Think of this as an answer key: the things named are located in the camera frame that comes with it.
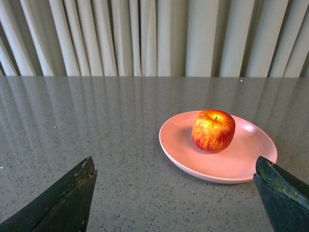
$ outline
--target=pink plate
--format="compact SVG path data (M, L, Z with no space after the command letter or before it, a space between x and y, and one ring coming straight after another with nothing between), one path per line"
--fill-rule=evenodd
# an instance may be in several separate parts
M271 138L257 126L236 116L232 116L236 128L228 148L218 153L200 150L191 138L199 112L176 115L160 129L160 144L167 157L180 169L203 180L237 184L253 180L259 156L276 163L278 155Z

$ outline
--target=curtain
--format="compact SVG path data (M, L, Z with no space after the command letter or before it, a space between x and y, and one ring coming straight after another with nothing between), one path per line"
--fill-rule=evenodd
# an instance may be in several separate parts
M0 0L0 75L308 77L309 0Z

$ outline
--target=apple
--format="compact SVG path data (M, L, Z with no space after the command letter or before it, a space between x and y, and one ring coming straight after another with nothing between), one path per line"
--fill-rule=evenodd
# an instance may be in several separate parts
M192 140L201 150L219 152L232 142L235 133L235 120L221 110L204 110L195 118Z

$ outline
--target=speckled stone surface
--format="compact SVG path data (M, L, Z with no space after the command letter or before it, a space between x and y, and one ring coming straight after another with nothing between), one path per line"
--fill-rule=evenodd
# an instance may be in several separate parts
M162 124L207 108L260 127L309 183L308 79L0 77L0 223L92 156L87 231L273 231L253 181L207 182L164 154Z

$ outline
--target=beige curtain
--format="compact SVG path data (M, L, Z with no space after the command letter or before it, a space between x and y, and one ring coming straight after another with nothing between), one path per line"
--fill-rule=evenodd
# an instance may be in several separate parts
M0 75L308 77L309 0L0 0Z

